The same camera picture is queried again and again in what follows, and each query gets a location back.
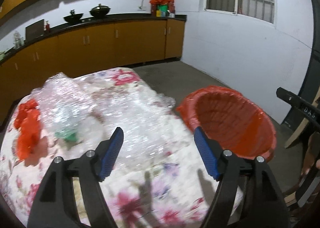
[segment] countertop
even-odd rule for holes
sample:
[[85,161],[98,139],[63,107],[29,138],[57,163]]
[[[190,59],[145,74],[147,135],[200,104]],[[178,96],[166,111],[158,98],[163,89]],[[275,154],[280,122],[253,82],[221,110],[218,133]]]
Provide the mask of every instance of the countertop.
[[13,57],[16,53],[26,48],[27,46],[32,45],[41,40],[44,40],[46,38],[59,35],[65,31],[76,30],[76,29],[87,27],[89,25],[94,25],[94,24],[107,24],[107,23],[114,23],[117,21],[124,21],[124,20],[168,20],[168,19],[186,21],[187,15],[176,15],[175,18],[171,18],[171,17],[155,17],[155,16],[151,16],[150,13],[125,13],[125,14],[110,14],[110,15],[107,15],[106,18],[104,19],[96,19],[94,17],[88,17],[88,18],[81,19],[81,23],[78,23],[75,25],[64,23],[64,24],[50,28],[50,33],[37,37],[32,41],[25,43],[20,48],[14,49],[10,53],[6,54],[5,57],[0,61],[0,66],[5,61]]

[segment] wall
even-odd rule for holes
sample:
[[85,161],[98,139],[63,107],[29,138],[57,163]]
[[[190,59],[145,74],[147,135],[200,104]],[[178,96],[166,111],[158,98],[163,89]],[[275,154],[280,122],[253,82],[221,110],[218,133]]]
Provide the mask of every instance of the wall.
[[13,32],[17,30],[25,35],[25,27],[45,19],[51,27],[65,23],[64,16],[69,15],[71,9],[76,13],[84,13],[83,17],[90,17],[89,11],[99,3],[111,8],[110,14],[117,13],[150,13],[149,0],[144,0],[146,11],[138,10],[142,0],[41,0],[24,9],[16,16],[8,20],[0,28],[0,51],[13,47]]
[[202,0],[176,0],[187,14],[182,61],[219,79],[281,123],[290,106],[281,86],[298,93],[313,41],[311,0],[276,0],[275,23],[203,11]]

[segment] concrete floor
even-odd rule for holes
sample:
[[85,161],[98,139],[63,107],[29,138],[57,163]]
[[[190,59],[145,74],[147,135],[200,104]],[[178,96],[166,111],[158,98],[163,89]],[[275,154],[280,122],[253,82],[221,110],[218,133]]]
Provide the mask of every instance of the concrete floor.
[[[195,90],[209,85],[224,86],[218,80],[181,61],[145,65],[134,70],[156,92],[175,98],[176,106]],[[285,149],[284,143],[292,131],[274,120],[272,122],[277,132],[277,148],[269,165],[281,190],[286,191],[297,183],[300,176],[302,144]]]

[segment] metal screw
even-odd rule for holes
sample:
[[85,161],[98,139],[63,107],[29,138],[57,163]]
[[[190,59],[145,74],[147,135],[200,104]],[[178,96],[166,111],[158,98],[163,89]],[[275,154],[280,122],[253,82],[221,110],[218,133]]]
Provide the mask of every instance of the metal screw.
[[53,162],[57,164],[60,163],[61,161],[62,161],[62,157],[55,157],[53,160]]
[[232,152],[230,150],[224,150],[223,151],[223,154],[226,156],[226,157],[229,157],[232,155]]
[[262,163],[264,162],[264,158],[262,156],[257,156],[257,161]]
[[91,158],[95,155],[95,151],[87,151],[87,153],[85,154],[88,158]]

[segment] red trash bin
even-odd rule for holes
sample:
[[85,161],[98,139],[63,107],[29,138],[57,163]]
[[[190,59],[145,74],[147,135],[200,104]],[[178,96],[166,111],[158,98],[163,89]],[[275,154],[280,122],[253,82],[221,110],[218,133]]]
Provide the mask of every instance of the red trash bin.
[[238,91],[208,86],[185,97],[177,111],[192,132],[201,126],[209,138],[239,157],[273,158],[276,131],[271,120]]

